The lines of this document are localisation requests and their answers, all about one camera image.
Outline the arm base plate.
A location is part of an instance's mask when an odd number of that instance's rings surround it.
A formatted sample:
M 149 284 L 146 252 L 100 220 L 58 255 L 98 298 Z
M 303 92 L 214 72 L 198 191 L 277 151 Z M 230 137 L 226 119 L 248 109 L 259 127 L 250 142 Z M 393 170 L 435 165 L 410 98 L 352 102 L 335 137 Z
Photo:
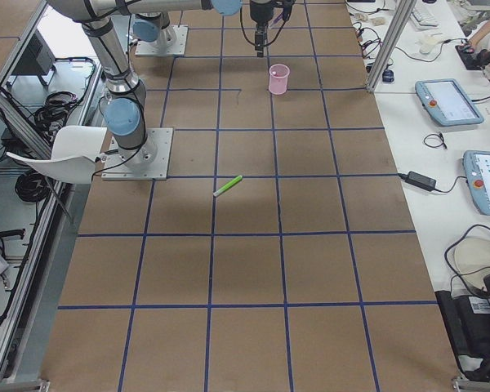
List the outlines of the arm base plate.
M 143 57 L 183 56 L 188 35 L 187 25 L 169 25 L 165 29 L 138 22 L 133 26 L 138 38 L 136 55 Z
M 103 180 L 166 180 L 172 148 L 172 128 L 148 128 L 147 141 L 133 157 L 133 152 L 120 149 L 112 136 L 110 149 L 116 154 L 105 160 Z

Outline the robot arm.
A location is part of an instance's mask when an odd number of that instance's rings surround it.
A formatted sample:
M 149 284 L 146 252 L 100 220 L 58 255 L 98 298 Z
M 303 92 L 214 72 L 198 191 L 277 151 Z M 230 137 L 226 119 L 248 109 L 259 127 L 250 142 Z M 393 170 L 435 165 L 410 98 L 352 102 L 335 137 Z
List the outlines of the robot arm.
M 170 25 L 171 11 L 217 11 L 222 16 L 240 12 L 240 1 L 51 1 L 61 15 L 79 23 L 88 37 L 105 71 L 106 86 L 113 100 L 104 112 L 108 130 L 118 145 L 121 164 L 129 172 L 150 174 L 151 167 L 167 164 L 167 151 L 155 141 L 155 134 L 145 125 L 146 89 L 134 71 L 129 52 L 123 49 L 111 17 L 134 16 L 133 29 L 145 42 L 170 46 L 176 41 Z

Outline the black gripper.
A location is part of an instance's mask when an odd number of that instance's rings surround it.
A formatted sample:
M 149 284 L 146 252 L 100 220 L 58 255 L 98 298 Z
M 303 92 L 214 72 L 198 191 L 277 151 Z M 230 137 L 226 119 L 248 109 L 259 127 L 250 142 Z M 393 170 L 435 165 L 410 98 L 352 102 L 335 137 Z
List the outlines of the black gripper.
M 273 44 L 283 31 L 285 24 L 290 20 L 292 15 L 293 0 L 282 1 L 250 1 L 249 11 L 251 19 L 256 23 L 253 46 L 256 48 L 258 56 L 265 55 L 265 48 Z M 267 29 L 270 21 L 274 18 L 274 9 L 281 9 L 282 24 L 269 42 L 267 40 Z

